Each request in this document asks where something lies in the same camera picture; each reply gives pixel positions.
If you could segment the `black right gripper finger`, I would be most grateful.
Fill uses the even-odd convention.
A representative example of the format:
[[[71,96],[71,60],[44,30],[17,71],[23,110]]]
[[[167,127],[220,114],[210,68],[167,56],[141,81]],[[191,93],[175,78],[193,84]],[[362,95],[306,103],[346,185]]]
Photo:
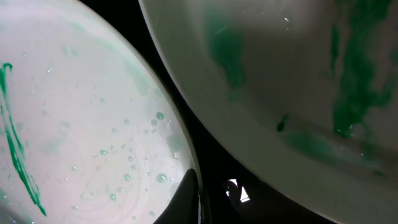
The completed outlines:
[[[167,208],[154,224],[198,224],[199,187],[194,169],[186,171]]]

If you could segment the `white plate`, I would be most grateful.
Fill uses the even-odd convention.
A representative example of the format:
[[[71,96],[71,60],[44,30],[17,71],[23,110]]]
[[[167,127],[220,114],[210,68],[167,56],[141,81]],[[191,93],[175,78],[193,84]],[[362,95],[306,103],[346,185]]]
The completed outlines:
[[[154,223],[187,129],[139,52],[80,1],[1,2],[1,222]]]

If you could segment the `green rimmed plate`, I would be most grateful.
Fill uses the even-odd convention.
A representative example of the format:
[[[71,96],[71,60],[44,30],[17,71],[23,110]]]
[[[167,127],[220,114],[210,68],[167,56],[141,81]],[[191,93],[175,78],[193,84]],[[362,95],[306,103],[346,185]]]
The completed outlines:
[[[340,223],[397,222],[397,2],[148,0],[187,105],[242,165]]]

